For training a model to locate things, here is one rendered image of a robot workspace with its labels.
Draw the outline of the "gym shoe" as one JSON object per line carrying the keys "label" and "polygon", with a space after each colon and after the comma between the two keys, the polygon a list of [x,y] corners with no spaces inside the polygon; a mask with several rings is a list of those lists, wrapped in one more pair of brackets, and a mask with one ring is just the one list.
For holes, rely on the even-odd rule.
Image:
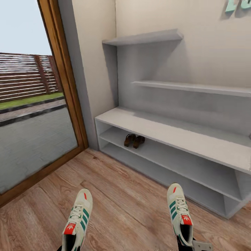
{"label": "gym shoe", "polygon": [[93,207],[92,194],[87,188],[79,191],[66,227],[63,231],[61,251],[80,251],[84,245],[88,222]]}
{"label": "gym shoe", "polygon": [[167,192],[167,203],[174,236],[182,245],[193,247],[193,222],[180,184],[172,183]]}

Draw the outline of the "sandal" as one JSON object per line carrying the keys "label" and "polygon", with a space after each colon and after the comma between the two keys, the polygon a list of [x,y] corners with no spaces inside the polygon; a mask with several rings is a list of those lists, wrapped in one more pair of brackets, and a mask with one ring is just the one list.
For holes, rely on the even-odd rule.
{"label": "sandal", "polygon": [[[127,136],[125,142],[124,142],[124,146],[128,147],[130,145],[130,142],[134,142],[136,139],[136,135],[135,134],[130,134]],[[136,139],[137,140],[137,139]]]}
{"label": "sandal", "polygon": [[[137,140],[136,140],[137,139]],[[144,136],[138,136],[133,143],[133,148],[137,149],[141,143],[145,142]]]}

